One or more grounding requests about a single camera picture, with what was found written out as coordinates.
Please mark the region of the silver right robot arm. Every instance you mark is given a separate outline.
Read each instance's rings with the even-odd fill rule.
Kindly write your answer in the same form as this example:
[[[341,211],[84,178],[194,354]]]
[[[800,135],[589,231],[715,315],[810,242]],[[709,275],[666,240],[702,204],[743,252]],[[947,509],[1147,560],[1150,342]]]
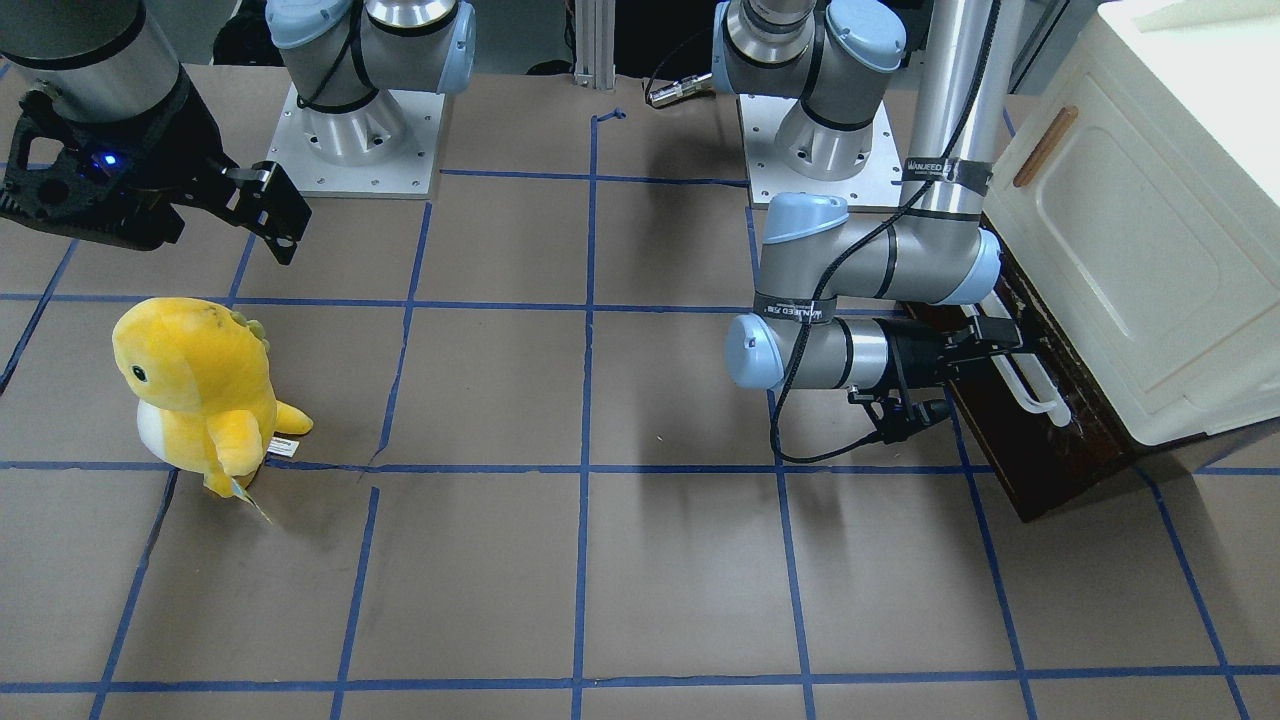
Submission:
[[[269,1],[314,155],[340,167],[404,145],[397,91],[468,87],[466,1]],[[142,1],[5,1],[3,56],[29,81],[3,177],[3,217],[134,251],[173,243],[198,208],[292,261],[312,215],[276,161],[234,163]]]

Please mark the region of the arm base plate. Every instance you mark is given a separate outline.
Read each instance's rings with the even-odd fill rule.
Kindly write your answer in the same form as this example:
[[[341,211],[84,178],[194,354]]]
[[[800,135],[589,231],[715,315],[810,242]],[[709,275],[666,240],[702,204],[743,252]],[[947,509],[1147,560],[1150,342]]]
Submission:
[[[268,158],[307,197],[417,199],[431,196],[449,97],[381,91],[369,105],[326,114],[285,96]]]
[[[810,123],[788,97],[740,95],[739,110],[751,208],[765,210],[782,193],[837,196],[850,213],[899,206],[901,154],[886,101],[854,132]]]

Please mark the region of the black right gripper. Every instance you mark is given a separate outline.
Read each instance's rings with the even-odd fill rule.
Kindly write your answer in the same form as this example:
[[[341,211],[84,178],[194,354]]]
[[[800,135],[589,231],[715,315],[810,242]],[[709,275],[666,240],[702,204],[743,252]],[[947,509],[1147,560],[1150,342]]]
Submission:
[[[276,161],[233,168],[184,69],[156,106],[124,120],[68,120],[54,109],[59,97],[45,81],[20,97],[3,177],[4,218],[150,251],[178,240],[186,223],[173,206],[182,204],[250,229],[278,264],[291,265],[310,205]]]

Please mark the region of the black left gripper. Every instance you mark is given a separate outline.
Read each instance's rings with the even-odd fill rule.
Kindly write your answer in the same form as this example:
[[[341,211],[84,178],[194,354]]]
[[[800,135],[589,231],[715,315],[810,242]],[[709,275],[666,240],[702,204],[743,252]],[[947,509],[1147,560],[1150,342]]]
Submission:
[[[1010,354],[1023,348],[1018,324],[1001,316],[970,316],[956,331],[940,332],[923,322],[884,322],[888,359],[886,389],[918,389],[956,380],[986,354]]]

